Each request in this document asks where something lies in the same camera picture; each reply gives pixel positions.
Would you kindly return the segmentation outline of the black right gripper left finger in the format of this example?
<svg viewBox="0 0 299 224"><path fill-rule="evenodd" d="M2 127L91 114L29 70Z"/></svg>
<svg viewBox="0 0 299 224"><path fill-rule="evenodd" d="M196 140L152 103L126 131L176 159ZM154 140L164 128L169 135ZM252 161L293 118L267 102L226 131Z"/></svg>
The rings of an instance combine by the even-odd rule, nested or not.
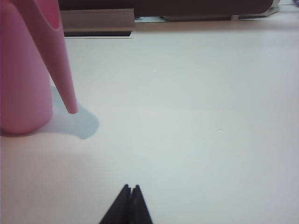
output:
<svg viewBox="0 0 299 224"><path fill-rule="evenodd" d="M125 184L101 219L100 224L127 224L130 196L131 188Z"/></svg>

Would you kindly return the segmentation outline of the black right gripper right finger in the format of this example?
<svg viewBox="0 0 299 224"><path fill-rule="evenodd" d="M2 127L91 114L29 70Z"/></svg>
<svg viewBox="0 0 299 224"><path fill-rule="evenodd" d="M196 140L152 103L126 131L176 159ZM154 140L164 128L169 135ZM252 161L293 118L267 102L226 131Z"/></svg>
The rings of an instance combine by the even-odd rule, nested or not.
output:
<svg viewBox="0 0 299 224"><path fill-rule="evenodd" d="M129 199L128 209L129 224L153 224L141 188L136 185Z"/></svg>

